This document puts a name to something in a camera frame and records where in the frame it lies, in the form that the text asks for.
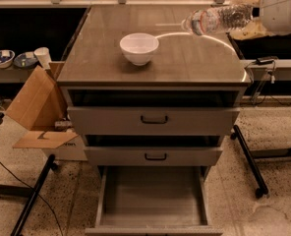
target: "blue and white bowl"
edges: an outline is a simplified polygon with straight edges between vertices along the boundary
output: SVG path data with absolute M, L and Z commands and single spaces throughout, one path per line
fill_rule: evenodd
M 12 65 L 15 52 L 12 50 L 0 50 L 0 69 L 8 68 Z

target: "white bowl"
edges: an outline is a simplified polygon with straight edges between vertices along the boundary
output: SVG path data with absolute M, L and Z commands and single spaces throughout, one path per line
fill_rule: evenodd
M 119 44 L 126 59 L 136 66 L 143 66 L 151 60 L 159 42 L 153 35 L 133 33 L 124 36 Z
M 10 67 L 13 63 L 15 52 L 11 50 L 0 50 L 0 69 Z

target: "caster wheel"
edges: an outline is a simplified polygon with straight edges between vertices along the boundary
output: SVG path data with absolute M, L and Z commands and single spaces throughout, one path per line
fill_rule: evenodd
M 237 138 L 236 133 L 231 134 L 231 140 L 235 140 Z
M 262 189 L 261 189 L 261 188 L 257 188 L 257 189 L 256 189 L 256 192 L 255 192 L 255 195 L 256 195 L 256 198 L 257 198 L 257 199 L 262 198 L 262 196 L 263 196 L 263 191 L 262 191 Z
M 50 168 L 52 170 L 57 170 L 58 169 L 58 165 L 56 163 L 53 163 Z

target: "open cardboard box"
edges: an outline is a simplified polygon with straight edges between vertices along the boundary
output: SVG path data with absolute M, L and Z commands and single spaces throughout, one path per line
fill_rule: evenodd
M 13 148 L 41 148 L 61 160 L 87 160 L 84 144 L 74 132 L 55 132 L 55 122 L 66 117 L 67 104 L 56 84 L 59 66 L 45 71 L 36 67 L 6 111 L 29 130 Z

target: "drawer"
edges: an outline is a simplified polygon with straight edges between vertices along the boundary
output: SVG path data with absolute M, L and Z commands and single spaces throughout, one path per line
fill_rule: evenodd
M 69 107 L 81 135 L 229 135 L 238 108 Z
M 209 224 L 198 167 L 105 167 L 86 235 L 221 235 Z
M 220 147 L 86 147 L 91 165 L 212 166 Z

